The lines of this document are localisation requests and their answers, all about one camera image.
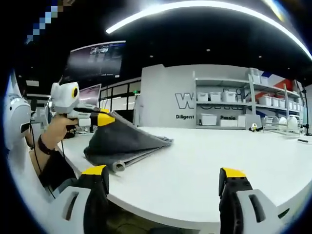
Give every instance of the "hand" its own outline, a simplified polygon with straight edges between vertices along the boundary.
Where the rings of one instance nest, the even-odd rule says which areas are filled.
[[[41,135],[42,142],[48,149],[54,149],[64,139],[67,133],[66,126],[76,124],[78,124],[78,119],[70,120],[64,116],[56,115],[47,130]]]

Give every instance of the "white storage bin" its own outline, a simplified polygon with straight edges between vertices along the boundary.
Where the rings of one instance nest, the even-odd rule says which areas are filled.
[[[236,92],[224,91],[222,93],[223,102],[236,102]]]
[[[292,109],[293,109],[294,111],[297,110],[297,103],[294,102],[294,101],[292,101]]]
[[[278,99],[278,105],[279,105],[280,108],[285,108],[285,100],[279,98]]]
[[[200,114],[201,124],[202,125],[216,125],[216,115],[211,114]]]
[[[261,84],[269,85],[269,78],[268,77],[260,77]]]
[[[295,102],[299,103],[301,106],[302,106],[302,100],[300,97],[296,98],[295,99]]]
[[[297,102],[294,102],[294,103],[293,103],[293,109],[294,109],[295,111],[300,111],[300,104],[297,103]]]
[[[210,101],[213,102],[221,102],[221,93],[211,92],[210,95]]]
[[[208,101],[208,93],[197,93],[198,101]]]
[[[222,119],[220,127],[237,127],[237,120]]]
[[[272,106],[279,107],[279,100],[276,97],[272,97]]]
[[[266,105],[266,106],[272,106],[272,97],[263,96],[263,97],[259,98],[259,104]]]
[[[247,70],[248,75],[252,77],[252,81],[256,84],[260,84],[261,80],[260,80],[260,71],[256,68],[249,68]]]
[[[293,102],[292,102],[292,101],[288,101],[288,108],[289,108],[290,110],[293,109]]]
[[[246,116],[238,116],[237,126],[243,128],[246,127]]]

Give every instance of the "gray towel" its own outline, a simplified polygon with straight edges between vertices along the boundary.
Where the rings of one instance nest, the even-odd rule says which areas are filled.
[[[170,146],[172,139],[149,134],[136,128],[116,112],[111,112],[115,122],[98,127],[89,146],[86,158],[94,165],[106,164],[112,171],[123,171],[127,166]]]

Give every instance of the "white wall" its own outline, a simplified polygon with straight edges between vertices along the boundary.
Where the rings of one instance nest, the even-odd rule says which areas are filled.
[[[141,77],[143,107],[140,126],[194,128],[196,126],[196,97],[193,71],[196,78],[246,79],[246,70],[245,67],[212,64],[167,68],[159,64],[143,68]],[[269,85],[276,85],[283,80],[282,77],[271,75]],[[275,116],[274,112],[268,110],[261,110],[261,112]],[[237,116],[241,113],[241,110],[231,110],[227,115]],[[177,115],[186,116],[186,119],[176,118]]]

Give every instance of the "black bracelet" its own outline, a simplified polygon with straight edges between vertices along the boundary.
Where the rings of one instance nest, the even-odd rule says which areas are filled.
[[[39,146],[39,149],[44,152],[46,155],[51,155],[52,153],[55,152],[54,149],[50,150],[48,149],[45,144],[42,142],[42,139],[41,139],[41,135],[39,136],[38,138],[38,146]]]

